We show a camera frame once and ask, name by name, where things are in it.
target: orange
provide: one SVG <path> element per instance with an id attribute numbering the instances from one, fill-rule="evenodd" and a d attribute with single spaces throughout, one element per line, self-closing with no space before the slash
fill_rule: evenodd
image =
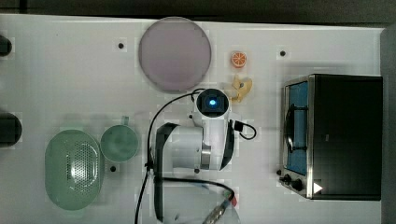
<path id="1" fill-rule="evenodd" d="M 235 68 L 241 68 L 247 63 L 247 55 L 241 51 L 236 51 L 231 57 L 231 62 Z"/>

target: small green cup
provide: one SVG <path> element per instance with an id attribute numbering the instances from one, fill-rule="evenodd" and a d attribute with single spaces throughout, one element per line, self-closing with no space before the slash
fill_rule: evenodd
<path id="1" fill-rule="evenodd" d="M 137 153 L 139 139 L 136 132 L 128 126 L 128 122 L 128 117 L 122 117 L 120 125 L 110 127 L 103 133 L 100 148 L 106 159 L 124 162 Z"/>

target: camera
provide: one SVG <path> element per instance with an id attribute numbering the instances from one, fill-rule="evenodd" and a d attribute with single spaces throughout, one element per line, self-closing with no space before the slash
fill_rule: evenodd
<path id="1" fill-rule="evenodd" d="M 196 100 L 198 111 L 205 117 L 218 118 L 229 110 L 228 97 L 219 90 L 207 89 L 202 91 Z"/>

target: oven glass window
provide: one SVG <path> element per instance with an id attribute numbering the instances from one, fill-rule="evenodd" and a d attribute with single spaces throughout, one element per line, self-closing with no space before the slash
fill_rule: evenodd
<path id="1" fill-rule="evenodd" d="M 289 86 L 289 109 L 291 107 L 294 108 L 294 137 L 290 144 L 292 151 L 288 150 L 286 168 L 300 175 L 306 175 L 307 82 Z"/>

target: black cable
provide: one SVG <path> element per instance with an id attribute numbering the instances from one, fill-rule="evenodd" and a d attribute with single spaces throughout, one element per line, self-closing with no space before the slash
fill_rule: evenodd
<path id="1" fill-rule="evenodd" d="M 254 134 L 253 134 L 252 137 L 246 137 L 246 136 L 244 136 L 242 133 L 239 133 L 239 135 L 241 135 L 241 137 L 245 138 L 246 140 L 252 140 L 253 138 L 255 138 L 255 137 L 256 137 L 256 134 L 257 134 L 256 129 L 255 129 L 253 126 L 249 125 L 249 124 L 246 124 L 246 123 L 242 123 L 242 124 L 243 124 L 244 126 L 248 126 L 249 128 L 251 128 L 251 129 L 253 130 Z"/>
<path id="2" fill-rule="evenodd" d="M 196 90 L 194 90 L 192 93 L 191 93 L 191 100 L 194 102 L 194 97 L 193 97 L 193 93 L 195 93 L 195 92 L 197 92 L 197 91 L 204 91 L 205 89 L 203 89 L 203 88 L 200 88 L 200 89 L 196 89 Z"/>
<path id="3" fill-rule="evenodd" d="M 148 161 L 145 164 L 145 166 L 147 167 L 146 168 L 146 176 L 145 176 L 145 180 L 143 181 L 142 188 L 140 190 L 139 199 L 137 201 L 136 212 L 134 213 L 134 224 L 137 224 L 137 221 L 139 219 L 139 209 L 140 209 L 140 204 L 141 204 L 142 198 L 143 198 L 143 192 L 145 191 L 146 183 L 147 183 L 147 180 L 149 178 L 149 171 L 150 171 L 150 169 L 153 168 L 153 159 L 151 157 L 151 148 L 149 146 L 149 139 L 150 139 L 150 135 L 151 135 L 152 126 L 154 124 L 154 120 L 158 117 L 158 115 L 163 111 L 164 108 L 166 108 L 167 106 L 172 104 L 174 101 L 179 100 L 179 99 L 181 99 L 183 97 L 186 97 L 186 96 L 191 96 L 192 97 L 194 94 L 200 93 L 200 92 L 198 92 L 199 90 L 204 90 L 204 89 L 196 89 L 192 93 L 187 93 L 187 94 L 181 95 L 181 96 L 169 101 L 166 105 L 161 107 L 161 109 L 157 112 L 157 114 L 155 114 L 154 118 L 152 119 L 152 121 L 151 121 L 151 123 L 149 125 L 149 128 L 148 128 Z"/>
<path id="4" fill-rule="evenodd" d="M 199 183 L 199 184 L 210 184 L 210 185 L 215 185 L 218 187 L 222 187 L 224 189 L 227 189 L 228 191 L 231 192 L 230 196 L 228 197 L 229 201 L 233 200 L 233 197 L 235 197 L 235 192 L 233 192 L 232 189 L 230 189 L 229 187 L 217 183 L 217 182 L 213 182 L 213 181 L 209 181 L 209 180 L 200 180 L 200 179 L 179 179 L 179 178 L 173 178 L 173 177 L 162 177 L 162 180 L 164 181 L 172 181 L 172 182 L 184 182 L 184 183 Z"/>
<path id="5" fill-rule="evenodd" d="M 140 190 L 139 201 L 137 201 L 136 213 L 134 214 L 134 224 L 137 224 L 137 221 L 139 219 L 140 204 L 142 203 L 143 192 L 145 191 L 148 178 L 149 178 L 149 171 L 146 171 L 145 180 L 143 181 L 142 189 Z"/>

